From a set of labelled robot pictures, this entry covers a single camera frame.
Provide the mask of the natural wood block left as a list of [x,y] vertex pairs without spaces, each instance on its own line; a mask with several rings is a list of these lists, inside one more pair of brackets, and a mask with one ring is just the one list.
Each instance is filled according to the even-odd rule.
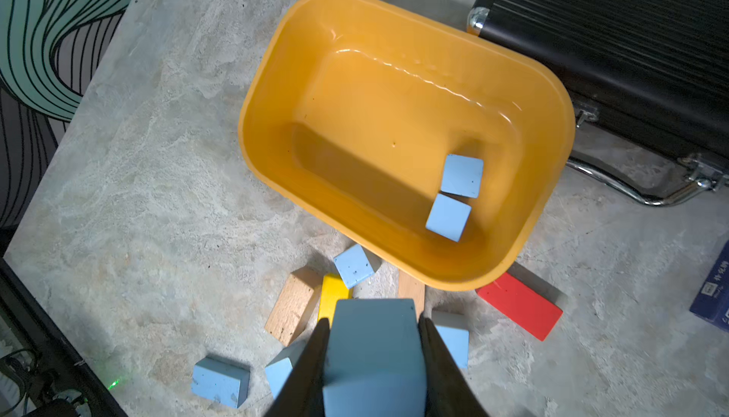
[[269,315],[265,330],[284,347],[306,329],[321,297],[323,276],[305,266],[289,274]]

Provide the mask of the yellow plastic bin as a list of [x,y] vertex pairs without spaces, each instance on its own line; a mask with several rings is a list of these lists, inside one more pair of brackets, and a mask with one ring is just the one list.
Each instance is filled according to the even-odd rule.
[[[541,63],[379,0],[299,0],[271,38],[238,140],[266,185],[426,285],[503,275],[573,150],[573,104]],[[480,195],[440,191],[447,155]],[[472,208],[459,242],[426,229],[438,194]]]

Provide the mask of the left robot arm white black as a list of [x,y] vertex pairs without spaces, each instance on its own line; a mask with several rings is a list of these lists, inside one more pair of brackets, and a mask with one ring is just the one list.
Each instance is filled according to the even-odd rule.
[[1,356],[3,416],[125,416],[111,394],[83,369],[44,364],[34,350]]

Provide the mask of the blue card deck box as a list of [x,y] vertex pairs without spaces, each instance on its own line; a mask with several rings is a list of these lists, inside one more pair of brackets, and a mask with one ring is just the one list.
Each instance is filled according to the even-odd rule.
[[689,309],[725,332],[728,332],[728,249],[729,244],[725,244]]

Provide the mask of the light blue block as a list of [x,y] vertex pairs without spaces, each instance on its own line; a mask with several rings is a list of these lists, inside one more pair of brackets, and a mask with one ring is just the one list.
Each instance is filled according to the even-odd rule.
[[438,194],[426,221],[426,229],[452,242],[459,242],[472,208],[449,196]]

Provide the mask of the black ribbed case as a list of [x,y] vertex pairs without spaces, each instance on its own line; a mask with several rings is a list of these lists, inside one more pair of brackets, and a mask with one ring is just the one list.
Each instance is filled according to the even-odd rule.
[[728,0],[476,0],[468,31],[533,58],[593,123],[687,171],[666,196],[595,160],[568,166],[653,208],[728,185]]

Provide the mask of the yellow long block left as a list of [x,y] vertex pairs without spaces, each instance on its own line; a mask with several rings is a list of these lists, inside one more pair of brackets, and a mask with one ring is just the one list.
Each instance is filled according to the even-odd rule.
[[347,288],[338,274],[324,276],[317,320],[326,318],[332,324],[337,303],[343,299],[351,299],[352,295],[353,291]]

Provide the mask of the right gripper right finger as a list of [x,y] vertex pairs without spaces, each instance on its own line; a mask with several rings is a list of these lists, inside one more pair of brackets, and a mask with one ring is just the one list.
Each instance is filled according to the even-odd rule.
[[426,416],[482,416],[488,413],[469,388],[434,324],[420,316],[418,329],[426,371]]

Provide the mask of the natural wood block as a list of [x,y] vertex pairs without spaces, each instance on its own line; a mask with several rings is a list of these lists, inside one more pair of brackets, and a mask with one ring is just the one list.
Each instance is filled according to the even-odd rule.
[[306,329],[321,297],[323,276],[305,266],[289,274],[269,315],[265,330],[284,347]]
[[406,272],[399,271],[398,298],[412,299],[416,318],[419,319],[425,307],[426,286]]

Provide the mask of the red flat block top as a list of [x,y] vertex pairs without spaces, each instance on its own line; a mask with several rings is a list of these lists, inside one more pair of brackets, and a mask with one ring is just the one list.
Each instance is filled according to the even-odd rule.
[[476,290],[477,295],[539,341],[552,333],[563,311],[530,286],[504,273]]

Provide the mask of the natural wood block upper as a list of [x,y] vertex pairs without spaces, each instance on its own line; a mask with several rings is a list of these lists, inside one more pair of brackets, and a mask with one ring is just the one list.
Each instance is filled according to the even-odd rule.
[[399,271],[398,298],[412,299],[416,318],[419,319],[425,307],[426,286],[406,272]]

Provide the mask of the light blue cube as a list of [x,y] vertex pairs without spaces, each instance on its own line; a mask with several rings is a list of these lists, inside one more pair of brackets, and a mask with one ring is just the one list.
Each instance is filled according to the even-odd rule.
[[450,154],[446,156],[440,191],[465,198],[476,199],[484,170],[481,159]]
[[349,249],[337,255],[333,262],[347,289],[353,289],[374,275],[383,264],[380,257],[360,244],[353,244]]
[[426,390],[414,301],[339,301],[325,360],[326,416],[423,416]]
[[250,371],[217,357],[205,357],[195,364],[191,392],[196,396],[239,409],[248,398]]
[[305,340],[295,341],[277,354],[266,366],[265,373],[273,399],[280,394],[306,345]]
[[465,316],[433,310],[431,319],[457,366],[467,369],[470,332]]

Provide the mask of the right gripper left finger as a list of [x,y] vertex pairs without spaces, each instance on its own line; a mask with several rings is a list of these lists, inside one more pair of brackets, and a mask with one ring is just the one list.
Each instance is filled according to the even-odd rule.
[[324,369],[329,340],[330,321],[323,318],[303,344],[292,372],[265,416],[325,415]]

